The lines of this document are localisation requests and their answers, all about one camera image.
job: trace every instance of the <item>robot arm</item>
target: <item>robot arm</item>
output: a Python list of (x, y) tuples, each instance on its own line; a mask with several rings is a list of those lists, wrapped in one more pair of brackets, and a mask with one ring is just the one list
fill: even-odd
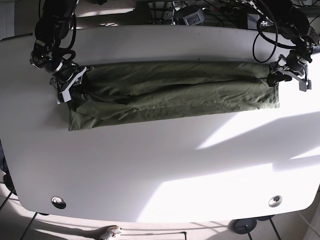
[[(287, 57), (280, 55), (278, 61), (269, 65), (270, 74), (267, 83), (274, 87), (281, 81), (291, 81), (293, 78), (299, 81), (299, 89), (306, 92), (312, 89), (311, 80), (308, 77), (308, 63), (312, 62), (311, 56), (320, 52), (320, 37), (310, 26), (308, 18), (290, 0), (256, 0), (250, 1), (257, 11), (261, 12), (261, 19), (257, 22), (259, 34), (280, 48), (290, 49)], [(267, 38), (261, 29), (262, 21), (274, 17), (278, 33), (285, 39), (291, 40), (294, 46), (287, 46)]]
[[(56, 88), (57, 102), (71, 100), (69, 89), (80, 84), (86, 67), (73, 62), (76, 56), (72, 47), (76, 40), (77, 19), (75, 9), (79, 0), (46, 0), (43, 14), (36, 24), (34, 49), (30, 62), (39, 69), (45, 69), (52, 75), (51, 84)], [(73, 27), (72, 40), (67, 48), (61, 48), (61, 40)]]
[[(308, 63), (312, 62), (312, 54), (320, 52), (320, 37), (310, 26), (308, 18), (297, 10), (290, 0), (243, 1), (249, 3), (261, 15), (257, 23), (259, 35), (276, 47), (290, 49), (287, 57), (281, 55), (278, 61), (270, 63), (268, 85), (274, 87), (281, 81), (291, 81), (294, 78), (299, 81), (300, 90), (311, 89)], [(78, 2), (79, 0), (46, 0), (42, 17), (35, 27), (36, 41), (30, 62), (52, 75), (51, 84), (58, 93), (58, 104), (71, 100), (69, 89), (81, 84), (83, 74), (87, 70), (86, 67), (73, 62), (76, 56), (72, 47), (76, 40), (75, 9)], [(277, 34), (291, 40), (294, 46), (284, 45), (266, 37), (261, 29), (263, 21), (271, 22), (273, 26), (276, 26)], [(71, 43), (69, 47), (61, 48), (61, 40), (67, 36), (71, 26), (73, 26)]]

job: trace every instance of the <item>tabletop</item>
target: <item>tabletop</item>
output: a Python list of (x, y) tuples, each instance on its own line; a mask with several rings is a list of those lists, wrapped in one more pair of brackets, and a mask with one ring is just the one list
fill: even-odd
[[(206, 26), (99, 27), (79, 30), (73, 49), (81, 65), (253, 61), (256, 34)], [(299, 91), (294, 80), (281, 83), (279, 109), (69, 132), (68, 107), (57, 105), (51, 76), (29, 63), (34, 41), (0, 42), (0, 138), (26, 209), (96, 220), (205, 222), (282, 214), (313, 202), (320, 184), (319, 57), (309, 67), (313, 90)], [(258, 58), (272, 48), (258, 40)], [(278, 49), (272, 60), (279, 54), (288, 52)], [(275, 196), (282, 203), (270, 207)], [(55, 208), (53, 197), (66, 208)]]

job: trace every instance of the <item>cable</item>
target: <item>cable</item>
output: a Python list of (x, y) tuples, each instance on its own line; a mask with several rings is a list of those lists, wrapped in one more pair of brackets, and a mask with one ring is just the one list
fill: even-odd
[(6, 199), (4, 200), (4, 202), (2, 203), (2, 205), (0, 206), (0, 211), (4, 208), (6, 202), (9, 200), (9, 198), (11, 197), (11, 195), (13, 194), (13, 192), (15, 191), (15, 188), (13, 188), (11, 190), (11, 192), (9, 193), (9, 195), (6, 197)]
[(268, 62), (268, 61), (274, 56), (274, 54), (275, 54), (275, 52), (276, 52), (276, 49), (277, 49), (277, 46), (278, 46), (279, 32), (278, 32), (278, 27), (277, 27), (277, 21), (276, 21), (274, 15), (272, 14), (271, 10), (269, 9), (269, 7), (265, 4), (265, 2), (264, 2), (263, 0), (257, 0), (257, 1), (259, 1), (259, 2), (263, 5), (264, 9), (265, 9), (265, 10), (267, 11), (267, 13), (269, 14), (269, 16), (270, 16), (270, 18), (271, 18), (271, 20), (272, 20), (272, 22), (273, 22), (273, 25), (274, 25), (274, 27), (275, 27), (275, 43), (274, 43), (274, 47), (273, 47), (272, 53), (271, 53), (271, 55), (267, 58), (267, 60), (265, 60), (265, 61), (260, 61), (260, 60), (258, 60), (258, 59), (256, 58), (255, 45), (256, 45), (257, 39), (258, 39), (258, 37), (259, 37), (259, 35), (260, 35), (260, 32), (257, 34), (257, 36), (255, 37), (255, 39), (254, 39), (254, 41), (253, 41), (253, 45), (252, 45), (252, 55), (253, 55), (253, 58), (254, 58), (254, 60), (256, 60), (258, 63), (264, 64), (264, 63)]
[(202, 1), (204, 1), (204, 2), (206, 2), (207, 4), (211, 5), (212, 7), (214, 7), (216, 10), (219, 11), (219, 13), (221, 13), (226, 19), (228, 19), (229, 22), (231, 22), (233, 25), (235, 25), (236, 27), (238, 27), (238, 26), (234, 23), (234, 21), (232, 21), (232, 20), (230, 19), (230, 17), (228, 17), (227, 15), (225, 15), (223, 12), (221, 12), (218, 7), (216, 7), (215, 5), (213, 5), (211, 2), (209, 2), (209, 1), (207, 1), (207, 0), (202, 0)]
[(41, 0), (39, 0), (38, 15), (39, 15), (39, 20), (40, 20), (41, 19)]
[(70, 45), (66, 48), (67, 50), (71, 50), (76, 42), (76, 35), (77, 35), (77, 17), (76, 14), (73, 13), (72, 15), (72, 26), (73, 26), (73, 31), (72, 31), (72, 39), (70, 42)]
[(193, 3), (186, 3), (186, 1), (184, 1), (184, 4), (186, 5), (186, 6), (191, 6), (191, 5), (194, 5), (194, 4), (196, 4), (198, 2), (198, 0), (194, 0), (194, 2)]
[(23, 240), (29, 227), (31, 226), (32, 222), (35, 220), (36, 216), (38, 215), (38, 213), (36, 212), (34, 215), (33, 215), (33, 218), (31, 219), (31, 221), (29, 222), (29, 225), (26, 227), (24, 233), (22, 234), (22, 237), (20, 238), (20, 240)]
[(275, 226), (275, 224), (274, 224), (274, 221), (272, 221), (272, 219), (271, 219), (270, 216), (268, 216), (268, 218), (269, 218), (269, 220), (270, 220), (270, 223), (271, 223), (271, 225), (272, 225), (272, 228), (273, 228), (273, 230), (274, 230), (274, 232), (275, 232), (276, 237), (278, 238), (278, 240), (281, 240), (280, 235), (279, 235), (279, 233), (278, 233), (278, 231), (277, 231), (277, 229), (276, 229), (276, 226)]
[[(271, 44), (276, 44), (276, 42), (275, 41), (273, 41), (272, 39), (270, 39), (270, 38), (268, 38), (264, 33), (263, 33), (263, 31), (261, 30), (261, 23), (263, 22), (263, 21), (265, 21), (266, 20), (266, 17), (261, 17), (259, 20), (258, 20), (258, 22), (256, 23), (256, 28), (257, 28), (257, 30), (258, 30), (258, 32), (259, 32), (259, 35), (264, 39), (264, 40), (266, 40), (268, 43), (271, 43)], [(285, 45), (285, 44), (282, 44), (282, 43), (279, 43), (278, 42), (278, 44), (277, 44), (277, 46), (279, 47), (279, 48), (282, 48), (282, 49), (295, 49), (296, 48), (296, 46), (289, 46), (289, 45)]]
[(297, 5), (297, 4), (293, 4), (294, 6), (298, 7), (298, 8), (305, 8), (305, 7), (312, 7), (314, 6), (317, 2), (319, 2), (319, 0), (316, 0), (314, 3), (312, 3), (311, 5)]
[(218, 16), (216, 16), (214, 13), (212, 13), (212, 12), (205, 12), (205, 14), (210, 14), (211, 16), (214, 16), (216, 19), (218, 19), (218, 24), (217, 25), (215, 25), (216, 27), (220, 24), (220, 23), (222, 23), (222, 27), (224, 28), (225, 27), (225, 23), (224, 23), (224, 21), (222, 21)]
[(320, 15), (319, 16), (316, 16), (311, 22), (310, 22), (310, 25), (314, 22), (314, 20), (316, 20), (317, 18), (319, 18), (320, 17)]

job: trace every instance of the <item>shoe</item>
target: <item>shoe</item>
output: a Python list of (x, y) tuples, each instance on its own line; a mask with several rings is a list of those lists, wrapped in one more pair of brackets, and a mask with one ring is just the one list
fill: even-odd
[(106, 232), (100, 236), (100, 240), (116, 240), (123, 232), (119, 226), (108, 227)]

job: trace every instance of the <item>olive green fabric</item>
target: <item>olive green fabric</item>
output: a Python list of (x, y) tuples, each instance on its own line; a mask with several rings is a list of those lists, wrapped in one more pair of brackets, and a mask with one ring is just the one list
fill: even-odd
[(69, 130), (279, 107), (269, 67), (251, 62), (95, 66), (71, 91)]

